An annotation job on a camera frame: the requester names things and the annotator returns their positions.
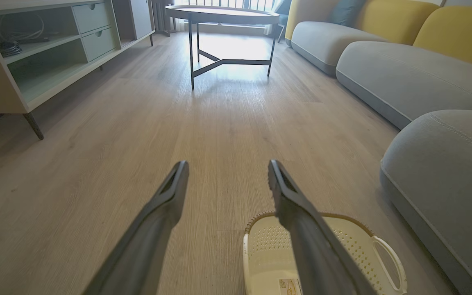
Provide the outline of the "grey sofa seat cushion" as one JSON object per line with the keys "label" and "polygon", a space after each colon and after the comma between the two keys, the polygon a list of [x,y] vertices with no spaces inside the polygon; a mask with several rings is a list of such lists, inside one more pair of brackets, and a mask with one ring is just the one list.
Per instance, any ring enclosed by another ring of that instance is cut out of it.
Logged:
{"label": "grey sofa seat cushion", "polygon": [[381,160],[380,183],[458,292],[472,295],[472,111],[407,125]]}
{"label": "grey sofa seat cushion", "polygon": [[336,78],[398,129],[429,112],[472,110],[472,64],[412,45],[351,43]]}
{"label": "grey sofa seat cushion", "polygon": [[326,75],[335,78],[341,54],[356,41],[388,42],[383,37],[343,25],[300,22],[294,28],[290,47]]}

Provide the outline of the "paper label sticker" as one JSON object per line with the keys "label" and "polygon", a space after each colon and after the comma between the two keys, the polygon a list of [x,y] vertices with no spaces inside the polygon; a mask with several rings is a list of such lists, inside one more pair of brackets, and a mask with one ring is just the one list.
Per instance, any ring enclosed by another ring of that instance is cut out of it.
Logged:
{"label": "paper label sticker", "polygon": [[303,291],[298,278],[279,279],[280,295],[303,295]]}

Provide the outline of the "yellow sofa back cushion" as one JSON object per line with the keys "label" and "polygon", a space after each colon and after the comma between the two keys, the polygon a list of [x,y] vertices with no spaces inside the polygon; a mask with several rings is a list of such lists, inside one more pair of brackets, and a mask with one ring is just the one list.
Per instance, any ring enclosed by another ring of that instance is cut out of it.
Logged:
{"label": "yellow sofa back cushion", "polygon": [[326,22],[339,0],[292,0],[285,27],[288,45],[297,24],[300,22]]}
{"label": "yellow sofa back cushion", "polygon": [[414,0],[367,0],[354,28],[392,43],[413,45],[429,15],[440,9],[431,2]]}
{"label": "yellow sofa back cushion", "polygon": [[413,45],[472,64],[472,6],[437,9],[427,17]]}

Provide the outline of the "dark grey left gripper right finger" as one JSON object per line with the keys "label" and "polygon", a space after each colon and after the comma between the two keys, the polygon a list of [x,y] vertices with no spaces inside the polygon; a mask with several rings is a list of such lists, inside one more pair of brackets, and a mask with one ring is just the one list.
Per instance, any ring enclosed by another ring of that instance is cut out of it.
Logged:
{"label": "dark grey left gripper right finger", "polygon": [[277,160],[268,163],[275,216],[291,237],[303,295],[377,295],[322,215]]}

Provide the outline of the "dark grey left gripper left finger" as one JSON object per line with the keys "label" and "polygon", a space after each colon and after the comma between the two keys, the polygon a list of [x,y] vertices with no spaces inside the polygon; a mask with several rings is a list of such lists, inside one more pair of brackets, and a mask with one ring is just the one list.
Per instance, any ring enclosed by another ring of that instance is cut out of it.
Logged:
{"label": "dark grey left gripper left finger", "polygon": [[182,216],[188,178],[188,162],[177,162],[82,295],[157,295],[169,237]]}

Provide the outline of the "black window railing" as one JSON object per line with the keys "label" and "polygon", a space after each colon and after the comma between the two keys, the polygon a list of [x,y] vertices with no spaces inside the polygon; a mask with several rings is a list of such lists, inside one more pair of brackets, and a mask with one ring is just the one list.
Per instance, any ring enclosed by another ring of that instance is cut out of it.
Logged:
{"label": "black window railing", "polygon": [[175,5],[221,6],[271,11],[280,0],[174,0]]}

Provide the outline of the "round dark coffee table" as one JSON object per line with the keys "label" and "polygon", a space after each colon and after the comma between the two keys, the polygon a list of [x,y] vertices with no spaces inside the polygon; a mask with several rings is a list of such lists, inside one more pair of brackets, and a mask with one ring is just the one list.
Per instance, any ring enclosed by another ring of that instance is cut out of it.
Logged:
{"label": "round dark coffee table", "polygon": [[192,27],[196,25],[196,37],[199,41],[199,24],[201,23],[228,23],[238,25],[273,25],[279,26],[279,14],[268,11],[256,11],[245,8],[234,8],[224,6],[197,6],[197,5],[171,5],[165,7],[165,12],[169,17],[183,19],[188,22],[189,38],[189,58],[190,58],[190,79],[191,89],[195,89],[195,77],[202,75],[221,65],[260,65],[268,66],[268,75],[272,67],[274,48],[277,43],[273,38],[270,57],[267,60],[250,59],[221,59],[204,52],[197,45],[197,56],[203,56],[212,61],[210,65],[194,69],[193,57],[193,34]]}

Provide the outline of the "white perforated laundry basket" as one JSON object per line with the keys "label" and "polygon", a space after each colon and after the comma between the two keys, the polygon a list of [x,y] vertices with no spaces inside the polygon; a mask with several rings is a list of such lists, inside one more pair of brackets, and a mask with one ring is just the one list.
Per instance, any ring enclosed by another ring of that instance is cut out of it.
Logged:
{"label": "white perforated laundry basket", "polygon": [[[386,241],[352,217],[322,213],[322,218],[378,295],[408,295],[404,267]],[[280,295],[279,279],[299,279],[290,233],[273,211],[249,221],[242,256],[247,295]]]}

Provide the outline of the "teal throw pillow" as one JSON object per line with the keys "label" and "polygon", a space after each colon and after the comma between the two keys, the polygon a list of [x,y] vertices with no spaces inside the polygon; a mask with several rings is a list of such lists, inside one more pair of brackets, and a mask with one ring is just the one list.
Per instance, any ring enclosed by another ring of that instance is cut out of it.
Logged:
{"label": "teal throw pillow", "polygon": [[367,0],[339,0],[327,22],[353,27]]}

